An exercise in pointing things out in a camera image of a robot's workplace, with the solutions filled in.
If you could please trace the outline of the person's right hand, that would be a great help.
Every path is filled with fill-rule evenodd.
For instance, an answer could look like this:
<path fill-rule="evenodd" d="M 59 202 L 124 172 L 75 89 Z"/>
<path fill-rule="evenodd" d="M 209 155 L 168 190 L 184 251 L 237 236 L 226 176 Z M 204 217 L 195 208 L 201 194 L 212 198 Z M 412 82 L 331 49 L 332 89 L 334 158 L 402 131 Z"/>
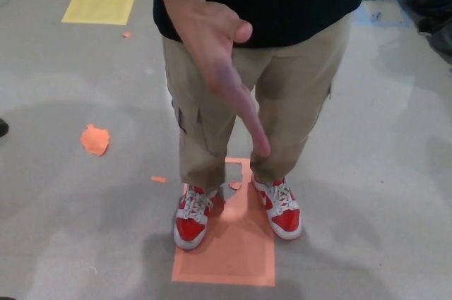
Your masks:
<path fill-rule="evenodd" d="M 174 26 L 207 88 L 242 119 L 254 150 L 263 157 L 269 156 L 270 143 L 258 119 L 251 92 L 232 62 L 234 43 L 246 42 L 251 37 L 251 24 L 223 4 L 202 1 L 182 7 Z"/>

